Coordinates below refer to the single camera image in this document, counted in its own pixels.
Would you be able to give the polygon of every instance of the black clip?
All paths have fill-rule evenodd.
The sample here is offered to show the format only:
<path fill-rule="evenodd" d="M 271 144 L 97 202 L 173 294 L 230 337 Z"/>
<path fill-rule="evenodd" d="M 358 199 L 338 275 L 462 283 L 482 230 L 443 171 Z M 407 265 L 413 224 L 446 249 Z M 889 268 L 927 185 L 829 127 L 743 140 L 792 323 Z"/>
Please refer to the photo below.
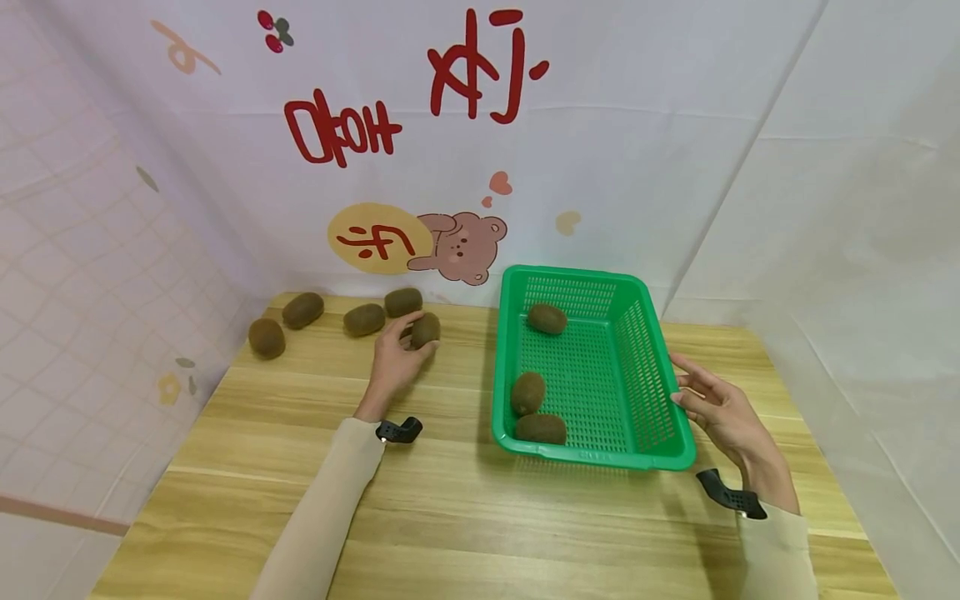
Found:
<path fill-rule="evenodd" d="M 423 431 L 423 423 L 416 417 L 407 417 L 402 425 L 385 420 L 376 428 L 376 437 L 384 442 L 394 444 L 410 444 Z"/>
<path fill-rule="evenodd" d="M 720 471 L 717 469 L 702 470 L 697 473 L 697 479 L 704 487 L 704 492 L 720 506 L 745 513 L 747 518 L 763 520 L 767 517 L 755 492 L 731 490 L 720 480 Z"/>

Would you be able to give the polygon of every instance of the cartoon bear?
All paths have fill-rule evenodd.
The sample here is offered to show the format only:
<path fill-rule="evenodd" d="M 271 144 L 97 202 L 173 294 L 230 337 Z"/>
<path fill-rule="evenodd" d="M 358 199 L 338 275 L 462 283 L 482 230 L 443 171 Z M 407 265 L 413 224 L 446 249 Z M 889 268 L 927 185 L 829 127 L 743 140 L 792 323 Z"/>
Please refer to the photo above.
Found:
<path fill-rule="evenodd" d="M 433 254 L 407 263 L 411 271 L 436 269 L 450 281 L 483 285 L 496 259 L 496 245 L 507 235 L 507 224 L 497 217 L 480 218 L 472 212 L 418 217 L 433 234 Z"/>

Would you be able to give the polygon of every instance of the white fabric wall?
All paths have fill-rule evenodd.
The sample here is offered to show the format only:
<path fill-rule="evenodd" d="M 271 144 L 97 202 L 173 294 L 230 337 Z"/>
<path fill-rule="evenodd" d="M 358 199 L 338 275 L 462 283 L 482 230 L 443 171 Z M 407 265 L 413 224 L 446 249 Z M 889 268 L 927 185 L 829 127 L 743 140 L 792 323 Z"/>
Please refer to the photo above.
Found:
<path fill-rule="evenodd" d="M 83 598 L 264 305 L 0 2 L 0 596 Z"/>
<path fill-rule="evenodd" d="M 238 293 L 376 295 L 413 282 L 432 300 L 490 304 L 517 262 L 640 276 L 668 319 L 760 334 L 903 597 L 951 595 L 960 525 L 940 457 L 960 416 L 949 386 L 960 7 L 516 6 L 524 70 L 550 67 L 524 78 L 506 125 L 491 114 L 507 103 L 511 28 L 488 22 L 508 8 L 493 2 L 30 8 Z M 480 75 L 476 119 L 450 89 L 434 116 L 427 49 L 463 43 L 468 8 L 502 77 Z M 296 44 L 268 49 L 260 10 L 288 19 Z M 208 62 L 174 65 L 153 21 Z M 283 108 L 317 87 L 334 114 L 382 101 L 403 127 L 394 153 L 347 149 L 347 168 L 304 160 Z M 499 171 L 509 195 L 491 191 Z M 418 216 L 462 211 L 505 225 L 506 237 L 469 225 L 495 259 L 443 263 L 483 263 L 480 285 L 406 263 L 372 275 L 328 239 L 337 215 L 361 219 L 350 213 L 359 203 L 387 205 L 376 218 L 412 237 L 429 233 Z M 579 223 L 558 227 L 570 211 Z M 436 234 L 427 240 L 445 252 Z"/>
<path fill-rule="evenodd" d="M 828 5 L 667 311 L 795 347 L 778 366 L 909 598 L 960 585 L 958 16 Z"/>

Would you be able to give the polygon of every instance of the left hand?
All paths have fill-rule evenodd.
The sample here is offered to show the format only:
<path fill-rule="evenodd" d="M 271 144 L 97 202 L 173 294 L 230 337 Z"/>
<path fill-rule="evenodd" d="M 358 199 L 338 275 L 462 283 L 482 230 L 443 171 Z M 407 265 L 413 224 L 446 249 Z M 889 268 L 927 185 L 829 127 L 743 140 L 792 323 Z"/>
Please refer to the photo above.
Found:
<path fill-rule="evenodd" d="M 423 316 L 423 311 L 410 313 L 387 325 L 373 347 L 370 384 L 353 417 L 366 422 L 380 422 L 397 392 L 407 387 L 420 373 L 423 364 L 433 356 L 439 341 L 429 342 L 419 350 L 410 349 L 410 336 L 401 339 L 406 328 Z"/>

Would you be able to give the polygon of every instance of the hand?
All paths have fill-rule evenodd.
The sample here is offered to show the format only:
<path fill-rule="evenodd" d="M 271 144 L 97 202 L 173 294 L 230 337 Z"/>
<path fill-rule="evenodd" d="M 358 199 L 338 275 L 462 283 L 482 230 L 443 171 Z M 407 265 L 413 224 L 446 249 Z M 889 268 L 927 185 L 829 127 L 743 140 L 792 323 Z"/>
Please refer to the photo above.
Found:
<path fill-rule="evenodd" d="M 670 395 L 670 399 L 683 407 L 687 417 L 737 465 L 744 489 L 799 515 L 800 502 L 786 459 L 743 390 L 680 354 L 671 353 L 670 361 L 686 371 L 677 376 L 677 382 L 687 388 Z"/>
<path fill-rule="evenodd" d="M 410 385 L 428 358 L 433 356 L 440 342 L 429 342 L 419 350 L 411 350 L 407 327 L 423 316 L 423 311 L 410 313 L 387 325 L 373 347 L 373 368 L 367 392 L 353 417 L 367 422 L 379 422 L 397 392 Z"/>

